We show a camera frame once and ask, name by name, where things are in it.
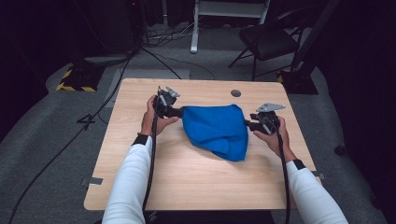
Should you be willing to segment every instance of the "chair leg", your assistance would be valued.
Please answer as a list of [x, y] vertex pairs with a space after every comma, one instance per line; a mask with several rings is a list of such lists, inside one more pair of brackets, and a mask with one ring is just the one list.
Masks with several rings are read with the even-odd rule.
[[233, 62], [232, 62], [230, 65], [228, 65], [228, 67], [231, 68], [231, 67], [236, 63], [236, 61], [238, 61], [239, 59], [241, 59], [241, 57], [246, 53], [247, 50], [248, 50], [248, 48], [245, 48], [245, 49], [238, 55], [238, 57], [236, 57], [235, 60], [233, 60]]
[[254, 81], [254, 78], [256, 77], [256, 62], [257, 62], [256, 55], [254, 55], [253, 58], [254, 58], [253, 59], [253, 72], [251, 74], [251, 81]]
[[296, 58], [297, 58], [297, 53], [298, 53], [298, 50], [294, 52], [293, 60], [291, 60], [291, 64], [290, 64], [290, 71], [291, 72], [294, 70], [294, 66], [298, 65], [298, 64], [295, 64]]

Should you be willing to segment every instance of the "hand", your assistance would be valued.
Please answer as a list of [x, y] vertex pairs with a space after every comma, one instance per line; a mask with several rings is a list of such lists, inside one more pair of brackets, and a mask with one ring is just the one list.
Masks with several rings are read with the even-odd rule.
[[[289, 133], [288, 133], [288, 130], [286, 130], [285, 119], [283, 119], [280, 116], [278, 116], [277, 118], [279, 119], [279, 124], [280, 124], [279, 125], [279, 133], [283, 140], [283, 151], [285, 154], [285, 160], [286, 160], [286, 162], [296, 160], [297, 157], [294, 155], [294, 153], [290, 149]], [[267, 143], [268, 147], [272, 151], [274, 151], [275, 154], [280, 158], [279, 143], [277, 140], [276, 133], [273, 133], [271, 135], [261, 133], [259, 131], [254, 131], [253, 133], [258, 138], [260, 138], [262, 141]]]
[[[142, 120], [142, 131], [140, 132], [141, 134], [149, 135], [152, 136], [152, 121], [154, 120], [154, 103], [155, 95], [151, 96], [148, 99], [147, 105], [148, 105], [148, 110], [146, 111], [145, 115], [143, 116]], [[166, 126], [175, 123], [178, 121], [178, 117], [172, 117], [169, 119], [162, 119], [158, 118], [157, 121], [157, 135], [159, 135]]]

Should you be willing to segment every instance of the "blue cloth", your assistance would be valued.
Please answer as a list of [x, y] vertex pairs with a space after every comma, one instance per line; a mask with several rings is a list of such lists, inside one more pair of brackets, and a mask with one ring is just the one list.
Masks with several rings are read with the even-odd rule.
[[237, 105], [183, 106], [183, 127], [191, 143], [227, 161], [243, 161], [248, 129]]

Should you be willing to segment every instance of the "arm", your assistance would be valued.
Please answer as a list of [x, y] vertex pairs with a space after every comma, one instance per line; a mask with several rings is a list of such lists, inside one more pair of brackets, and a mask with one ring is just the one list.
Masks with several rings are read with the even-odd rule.
[[305, 223], [347, 223], [337, 202], [300, 160], [286, 166], [290, 190]]
[[[102, 223], [145, 223], [143, 201], [149, 182], [149, 169], [152, 152], [152, 121], [155, 96], [148, 99], [148, 110], [145, 113], [141, 132], [130, 146], [129, 151], [117, 172], [113, 188], [107, 201]], [[157, 135], [164, 128], [178, 121], [178, 118], [157, 121]]]
[[[283, 149], [288, 169], [290, 190], [297, 204], [300, 215], [305, 223], [347, 223], [343, 212], [332, 196], [316, 180], [314, 175], [305, 168], [290, 149], [289, 134], [285, 120], [279, 118], [279, 133], [283, 139]], [[253, 132], [280, 157], [276, 134], [267, 135]]]

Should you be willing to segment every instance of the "tabletop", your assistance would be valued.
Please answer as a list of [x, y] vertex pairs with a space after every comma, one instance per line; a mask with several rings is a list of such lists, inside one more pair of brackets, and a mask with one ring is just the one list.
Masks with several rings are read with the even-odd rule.
[[[115, 175], [140, 131], [146, 102], [159, 87], [180, 94], [174, 107], [231, 105], [241, 107], [246, 119], [263, 103], [285, 105], [276, 113], [285, 118], [290, 147], [305, 166], [316, 171], [299, 124], [283, 86], [276, 82], [174, 80], [125, 78], [92, 177], [84, 206], [105, 210]], [[231, 91], [241, 92], [233, 97]], [[226, 161], [212, 152], [194, 147], [182, 121], [168, 126], [157, 137], [155, 169], [147, 210], [285, 209], [286, 194], [280, 158], [252, 132], [248, 132], [244, 161]]]

